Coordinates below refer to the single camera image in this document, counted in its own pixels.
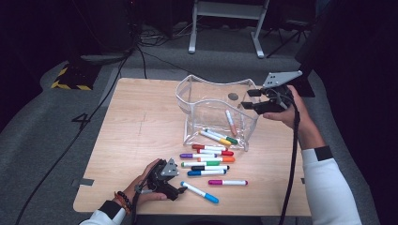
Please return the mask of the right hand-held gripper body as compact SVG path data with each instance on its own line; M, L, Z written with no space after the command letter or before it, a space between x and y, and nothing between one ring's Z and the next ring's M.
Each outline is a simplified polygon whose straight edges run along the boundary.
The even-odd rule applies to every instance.
M268 101L260 101L253 104L253 109L258 114L281 113L287 110L294 102L293 95L287 87L287 83L301 76L302 72L270 72L260 90Z

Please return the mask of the dark blue cap marker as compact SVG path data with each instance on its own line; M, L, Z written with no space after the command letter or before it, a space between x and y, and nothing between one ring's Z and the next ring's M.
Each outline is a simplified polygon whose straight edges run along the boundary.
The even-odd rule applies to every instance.
M210 171L188 171L188 176L203 176L203 175L219 175L226 174L227 170L210 170Z

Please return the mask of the black cap marker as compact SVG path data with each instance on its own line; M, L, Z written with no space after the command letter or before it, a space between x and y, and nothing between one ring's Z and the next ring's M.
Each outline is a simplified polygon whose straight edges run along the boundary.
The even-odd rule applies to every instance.
M216 171L216 170L229 170L229 166L192 166L192 171Z

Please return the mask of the salmon pink cap marker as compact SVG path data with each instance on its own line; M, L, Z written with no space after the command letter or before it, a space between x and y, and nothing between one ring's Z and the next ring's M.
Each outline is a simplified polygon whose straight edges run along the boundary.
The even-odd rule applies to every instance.
M236 129L235 123L233 121L232 115L229 112L229 110L225 110L225 115L226 115L228 124L230 126L231 132L236 137L237 136L237 129Z

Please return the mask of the light blue cap marker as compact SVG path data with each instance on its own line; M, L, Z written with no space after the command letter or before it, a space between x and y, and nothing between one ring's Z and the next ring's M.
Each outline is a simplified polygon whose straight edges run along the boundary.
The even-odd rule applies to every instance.
M211 195L211 194L209 194L207 192L204 192L203 190L199 189L198 187L195 187L195 186L193 186L193 185L191 185L191 184L189 184L187 182L182 181L180 183L180 185L182 187L194 192L195 194L203 197L204 199L206 199L207 201L209 201L211 203L218 203L219 202L219 199L216 198L215 196L213 196L213 195Z

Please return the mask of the magenta cap marker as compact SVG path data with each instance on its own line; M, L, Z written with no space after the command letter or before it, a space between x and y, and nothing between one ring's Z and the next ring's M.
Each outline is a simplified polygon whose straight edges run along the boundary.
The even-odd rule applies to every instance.
M207 182L211 186L248 186L248 181L246 180L220 180L212 179Z

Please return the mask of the dark green cap marker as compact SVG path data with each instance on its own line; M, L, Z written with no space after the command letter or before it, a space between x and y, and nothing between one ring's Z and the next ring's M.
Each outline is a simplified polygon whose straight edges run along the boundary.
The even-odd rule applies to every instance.
M210 129L208 129L208 128L205 129L205 132L207 132L207 133L209 133L209 134L212 134L212 135L214 135L214 136L217 136L217 137L219 137L219 138L226 139L226 140L227 140L228 142L230 142L231 144L238 144L238 141L237 141L236 139L231 138L231 137L229 137L229 136L227 136L227 135L224 135L224 134L221 134L221 133L217 133L217 132L212 131L212 130L210 130Z

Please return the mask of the clear plastic pouch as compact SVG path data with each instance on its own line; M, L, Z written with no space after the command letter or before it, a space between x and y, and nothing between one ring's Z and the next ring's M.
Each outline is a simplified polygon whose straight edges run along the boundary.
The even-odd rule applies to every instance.
M214 83L189 75L176 87L177 105L186 114L184 140L186 145L194 143L217 144L219 142L199 134L206 128L227 135L238 141L231 144L232 149L249 150L251 138L259 115L252 110L245 110L241 102L259 101L260 97L250 97L248 90L255 89L250 80L230 83ZM238 100L231 100L228 94L236 93ZM235 137L228 124L225 110L229 110L237 129Z

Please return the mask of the yellow cap marker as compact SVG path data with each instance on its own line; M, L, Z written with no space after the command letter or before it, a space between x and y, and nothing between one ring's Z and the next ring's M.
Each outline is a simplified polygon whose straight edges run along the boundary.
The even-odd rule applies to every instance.
M210 134L208 132L205 132L204 130L199 130L199 134L201 134L202 136L208 137L211 140L214 140L218 143L224 144L224 145L231 145L231 142L227 141L224 138L220 138L218 136L215 136L213 134Z

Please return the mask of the person's right hand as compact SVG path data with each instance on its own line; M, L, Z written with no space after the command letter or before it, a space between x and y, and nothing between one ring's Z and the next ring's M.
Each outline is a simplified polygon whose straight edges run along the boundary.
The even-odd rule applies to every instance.
M298 91L293 85L288 85L290 89L294 102L296 106L291 105L287 110L283 112L265 112L263 117L272 121L280 121L283 122L290 128L294 127L295 118L299 119L298 123L298 131L309 131L315 128L314 121L311 116L308 114L307 108L302 100L301 96L298 94Z

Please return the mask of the purple cap marker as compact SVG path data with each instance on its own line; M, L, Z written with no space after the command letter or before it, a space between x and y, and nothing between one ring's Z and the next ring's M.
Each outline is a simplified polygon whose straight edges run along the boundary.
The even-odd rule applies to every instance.
M216 154L191 154L191 153L184 153L179 155L180 158L216 158Z

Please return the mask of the brown-red cap marker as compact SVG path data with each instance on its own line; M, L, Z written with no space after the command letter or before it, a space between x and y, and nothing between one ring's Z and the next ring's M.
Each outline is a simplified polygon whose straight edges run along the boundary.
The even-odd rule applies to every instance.
M224 146L214 146L214 145L203 145L203 144L192 144L192 149L204 149L204 150L218 150L218 151L228 151L228 148Z

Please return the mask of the black tripod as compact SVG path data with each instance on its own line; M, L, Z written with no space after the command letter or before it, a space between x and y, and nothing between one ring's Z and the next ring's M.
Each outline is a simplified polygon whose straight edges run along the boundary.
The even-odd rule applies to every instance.
M311 31L314 27L313 22L303 22L297 20L282 20L277 25L271 27L265 34L264 37L266 38L271 32L277 31L280 37L281 44L272 50L268 55L267 58L270 58L273 54L279 51L282 47L284 47L289 41L293 40L294 38L299 38L301 35L306 37L306 31ZM288 31L295 31L295 33L290 36L288 39L282 38L281 30L288 30Z

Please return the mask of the black equipment case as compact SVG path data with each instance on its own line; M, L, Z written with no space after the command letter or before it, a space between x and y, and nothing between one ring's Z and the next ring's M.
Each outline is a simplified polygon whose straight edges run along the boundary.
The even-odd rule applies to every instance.
M129 58L141 30L134 0L71 0L105 61Z

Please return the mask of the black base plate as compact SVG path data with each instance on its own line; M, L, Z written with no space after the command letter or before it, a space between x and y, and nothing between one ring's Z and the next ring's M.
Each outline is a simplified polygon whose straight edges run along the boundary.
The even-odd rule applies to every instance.
M314 98L314 90L307 77L297 78L294 80L294 86L296 87L298 94L303 98Z

